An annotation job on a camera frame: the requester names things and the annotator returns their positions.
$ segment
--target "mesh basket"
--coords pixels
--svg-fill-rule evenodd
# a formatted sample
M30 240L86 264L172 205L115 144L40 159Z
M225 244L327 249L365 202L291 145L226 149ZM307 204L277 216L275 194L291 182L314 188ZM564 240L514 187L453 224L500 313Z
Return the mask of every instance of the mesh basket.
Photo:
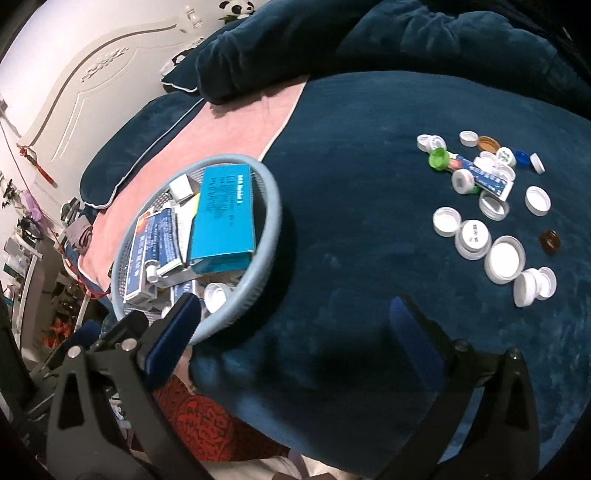
M271 172L254 158L233 154L217 155L197 162L195 165L186 168L164 182L158 191L144 204L131 223L123 242L119 246L117 255L115 256L115 262L113 263L111 300L118 320L121 320L133 309L137 310L136 307L124 304L123 296L125 294L125 279L127 278L129 253L131 252L134 228L140 214L150 207L160 208L165 202L172 199L168 192L168 184L176 177L187 174L201 184L203 172L206 167L231 164L247 164L251 168L256 252L244 276L238 283L234 294L218 311L201 321L191 338L190 345L194 345L231 325L261 295L271 273L275 249L281 230L281 199L279 189ZM156 310L145 313L151 322L161 317L160 312Z

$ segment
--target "velvet fabric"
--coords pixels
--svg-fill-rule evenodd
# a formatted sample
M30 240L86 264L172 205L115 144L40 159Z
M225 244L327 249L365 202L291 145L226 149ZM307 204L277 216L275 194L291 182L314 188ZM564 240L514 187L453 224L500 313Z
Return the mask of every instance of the velvet fabric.
M589 117L591 89L552 44L486 11L457 17L420 0L274 0L203 48L211 103L301 74L412 70L461 76Z
M80 180L82 200L93 208L107 208L134 174L195 118L203 104L202 97L185 92L172 92L148 103L86 167Z
M518 170L502 222L477 196L454 192L416 146L439 134L473 158L458 133L490 135L537 152L546 173ZM522 350L540 421L541 463L572 430L591 385L591 123L538 100L457 77L348 73L309 81L264 158L284 201L277 260L260 300L233 326L193 348L198 389L278 442L329 465L376 475L414 431L431 398L405 363L384 302L408 295L452 338L501 353ZM525 189L550 195L531 214ZM442 206L480 219L493 239L513 235L526 268L553 269L556 294L515 307L512 284L493 284L431 217ZM562 239L547 256L538 236ZM478 395L447 456L457 452Z

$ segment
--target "blue pillow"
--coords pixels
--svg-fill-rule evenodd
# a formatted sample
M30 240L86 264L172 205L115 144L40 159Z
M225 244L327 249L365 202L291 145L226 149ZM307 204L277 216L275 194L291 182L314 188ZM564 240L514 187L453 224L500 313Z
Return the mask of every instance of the blue pillow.
M109 207L135 174L199 113L203 98L185 92L162 95L143 107L111 137L86 167L80 197Z
M212 35L209 35L202 43L200 43L195 48L191 49L189 53L185 56L183 61L179 63L172 72L167 73L162 80L163 85L167 87L171 87L175 90L181 90L183 92L197 92L197 74L195 71L195 61L201 51L206 48L212 41L217 39L220 35L233 30L238 25L240 25L245 18L240 18L238 20L234 20L222 28L217 30Z

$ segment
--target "medicine box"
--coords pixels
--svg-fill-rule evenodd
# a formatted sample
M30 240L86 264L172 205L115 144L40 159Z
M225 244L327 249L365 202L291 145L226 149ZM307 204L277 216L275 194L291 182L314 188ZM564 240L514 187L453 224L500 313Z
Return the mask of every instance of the medicine box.
M189 251L189 264L198 274L248 267L255 251L248 165L205 169Z

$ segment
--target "bottle cap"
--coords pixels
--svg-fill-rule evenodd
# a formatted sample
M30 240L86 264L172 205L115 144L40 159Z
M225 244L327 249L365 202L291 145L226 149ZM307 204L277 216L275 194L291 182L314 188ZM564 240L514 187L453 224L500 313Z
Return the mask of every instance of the bottle cap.
M478 145L478 134L471 130L460 132L460 142L466 147L475 147Z
M423 134L417 137L417 147L419 150L424 151L425 153L428 152L428 142L431 138L431 135Z
M483 190L478 199L480 211L489 219L500 222L509 213L509 204L499 197Z
M433 214L433 228L441 236L454 236L461 222L460 213L451 207L438 208Z
M546 230L540 235L540 244L542 250L548 255L556 255L556 252L560 249L560 237L554 230Z
M513 283L513 301L522 308L528 307L535 300L535 277L531 272L521 272Z
M499 150L496 151L496 158L498 163L507 165L511 168L514 168L517 164L517 161L515 160L515 155L513 155L511 149L507 147L499 148Z
M156 265L148 265L146 267L146 280L148 280L149 283L156 283L158 281L157 270L158 268Z
M529 167L531 165L530 156L521 150L515 150L515 161L520 167Z
M530 155L530 162L538 174L542 175L546 171L537 153L532 153Z
M515 181L515 170L509 165L496 164L495 171L492 174L506 181Z
M445 170L449 160L449 153L443 147L436 148L429 154L429 166L435 170Z
M556 275L548 267L541 267L538 269L541 274L541 285L538 300L547 300L556 292Z
M203 291L205 307L211 313L217 312L232 295L233 288L225 283L210 283Z
M460 168L452 173L453 189L461 195L471 193L476 184L474 183L474 175L470 170Z
M427 141L427 151L432 152L436 148L442 148L447 150L447 144L445 140L442 139L439 135L432 135L431 138Z
M494 138L491 137L478 137L478 148L480 150L486 150L491 153L495 153L501 146Z
M492 244L484 262L486 275L497 285L517 278L525 265L525 249L513 236L503 235Z
M491 248L491 236L480 220L462 222L454 240L458 253L467 260L484 257Z
M550 197L540 187L529 187L525 191L525 205L531 213L541 217L550 210Z
M488 152L486 150L483 150L480 152L480 154L478 156L480 158L490 158L493 162L496 163L496 155L493 152Z
M544 275L542 275L537 268L528 268L527 270L524 270L524 271L525 272L529 272L529 273L531 273L534 276L534 280L535 280L535 298L538 298L538 295L540 295L540 292L542 290L542 287L547 282L547 277L545 277Z
M495 171L496 161L493 161L488 157L476 157L473 163L486 173L493 173Z

